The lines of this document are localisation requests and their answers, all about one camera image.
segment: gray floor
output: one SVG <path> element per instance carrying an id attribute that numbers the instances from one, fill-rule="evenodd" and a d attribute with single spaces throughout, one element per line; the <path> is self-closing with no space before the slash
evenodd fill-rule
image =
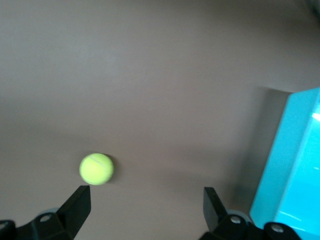
<path id="1" fill-rule="evenodd" d="M 0 0 L 0 219 L 84 185 L 77 240 L 196 240 L 203 187 L 248 213 L 289 93 L 320 85 L 302 0 Z"/>

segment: screw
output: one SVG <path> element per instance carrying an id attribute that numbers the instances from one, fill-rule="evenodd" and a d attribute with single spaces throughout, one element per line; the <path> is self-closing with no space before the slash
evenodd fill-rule
<path id="1" fill-rule="evenodd" d="M 51 214 L 44 215 L 43 217 L 40 218 L 40 222 L 41 222 L 41 223 L 46 222 L 46 221 L 48 221 L 50 218 L 51 218 Z"/>
<path id="2" fill-rule="evenodd" d="M 273 231 L 277 232 L 277 233 L 283 233 L 284 229 L 279 225 L 279 224 L 272 224 L 271 228 Z"/>
<path id="3" fill-rule="evenodd" d="M 238 216 L 232 216 L 230 217 L 231 222 L 233 222 L 234 224 L 239 224 L 241 223 L 241 219 Z"/>
<path id="4" fill-rule="evenodd" d="M 7 225 L 8 225 L 8 222 L 7 222 L 7 221 L 1 223 L 1 224 L 0 224 L 0 230 L 4 229 Z"/>

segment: yellow ball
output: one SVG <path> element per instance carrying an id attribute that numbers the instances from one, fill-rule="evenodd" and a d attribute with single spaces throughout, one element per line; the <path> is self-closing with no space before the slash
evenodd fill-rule
<path id="1" fill-rule="evenodd" d="M 91 185 L 105 184 L 114 173 L 114 165 L 111 159 L 101 153 L 93 153 L 86 156 L 79 168 L 82 179 Z"/>

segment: black plastic part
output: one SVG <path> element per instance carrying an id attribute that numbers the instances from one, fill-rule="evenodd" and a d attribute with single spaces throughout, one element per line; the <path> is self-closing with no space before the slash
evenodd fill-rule
<path id="1" fill-rule="evenodd" d="M 16 224 L 11 220 L 0 220 L 0 240 L 11 240 L 15 237 Z"/>
<path id="2" fill-rule="evenodd" d="M 213 235 L 224 240 L 244 239 L 247 231 L 247 222 L 239 215 L 226 216 L 219 226 L 214 230 Z"/>
<path id="3" fill-rule="evenodd" d="M 199 240 L 301 240 L 296 232 L 285 224 L 268 222 L 264 229 L 260 229 L 239 215 L 228 215 L 212 187 L 204 188 L 203 214 L 209 232 Z"/>
<path id="4" fill-rule="evenodd" d="M 273 230 L 272 226 L 280 226 L 282 231 L 277 232 Z M 301 240 L 301 238 L 296 234 L 296 232 L 289 226 L 278 223 L 278 222 L 268 222 L 264 225 L 263 231 L 264 239 L 266 240 Z"/>
<path id="5" fill-rule="evenodd" d="M 219 223 L 228 215 L 213 187 L 205 187 L 203 191 L 203 215 L 209 232 L 213 232 Z"/>
<path id="6" fill-rule="evenodd" d="M 0 240 L 73 240 L 91 211 L 90 187 L 80 186 L 56 213 L 44 213 L 16 228 L 0 221 Z"/>
<path id="7" fill-rule="evenodd" d="M 63 227 L 75 238 L 91 211 L 90 187 L 80 186 L 58 209 Z"/>

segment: blue box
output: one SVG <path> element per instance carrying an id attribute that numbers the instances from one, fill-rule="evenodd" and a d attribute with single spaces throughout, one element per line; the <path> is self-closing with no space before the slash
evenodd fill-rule
<path id="1" fill-rule="evenodd" d="M 250 210 L 254 224 L 283 223 L 320 240 L 320 88 L 289 96 Z"/>

